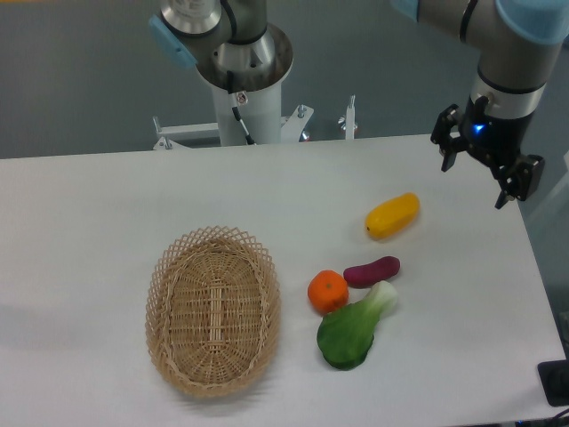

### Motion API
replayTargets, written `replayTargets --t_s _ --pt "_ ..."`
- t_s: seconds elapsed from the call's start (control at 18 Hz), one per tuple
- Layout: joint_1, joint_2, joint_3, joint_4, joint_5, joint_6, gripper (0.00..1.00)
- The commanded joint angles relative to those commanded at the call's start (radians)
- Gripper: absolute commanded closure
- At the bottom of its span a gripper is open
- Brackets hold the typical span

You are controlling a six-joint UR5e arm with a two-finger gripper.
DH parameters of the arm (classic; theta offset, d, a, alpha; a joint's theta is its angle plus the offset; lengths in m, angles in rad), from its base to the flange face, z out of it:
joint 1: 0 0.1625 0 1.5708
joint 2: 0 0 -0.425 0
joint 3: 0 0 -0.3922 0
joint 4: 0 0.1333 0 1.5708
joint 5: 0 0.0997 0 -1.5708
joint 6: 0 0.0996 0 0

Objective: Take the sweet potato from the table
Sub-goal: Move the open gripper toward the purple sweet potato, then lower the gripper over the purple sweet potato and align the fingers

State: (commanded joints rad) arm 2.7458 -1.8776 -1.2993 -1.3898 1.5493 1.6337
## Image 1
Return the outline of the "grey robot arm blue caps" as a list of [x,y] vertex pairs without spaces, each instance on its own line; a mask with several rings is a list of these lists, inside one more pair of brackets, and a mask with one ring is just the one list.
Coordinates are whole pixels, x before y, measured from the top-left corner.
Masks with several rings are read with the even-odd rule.
[[[431,140],[453,166],[465,152],[488,167],[497,206],[524,201],[545,165],[521,150],[525,131],[568,35],[565,1],[396,1],[396,10],[477,48],[465,109],[441,112]],[[156,44],[211,87],[225,146],[297,141],[298,116],[281,118],[281,84],[293,64],[288,37],[263,1],[163,1],[149,20]]]

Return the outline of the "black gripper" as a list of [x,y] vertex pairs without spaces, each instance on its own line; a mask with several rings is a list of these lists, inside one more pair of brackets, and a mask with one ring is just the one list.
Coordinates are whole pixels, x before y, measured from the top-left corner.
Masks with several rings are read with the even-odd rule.
[[[526,201],[539,187],[545,159],[538,155],[520,154],[520,147],[533,114],[516,119],[486,115],[482,106],[488,101],[469,101],[464,115],[451,104],[437,117],[430,136],[443,157],[441,171],[453,167],[457,154],[466,151],[491,169],[501,192],[494,207],[502,209],[509,201]],[[459,135],[453,137],[456,127]]]

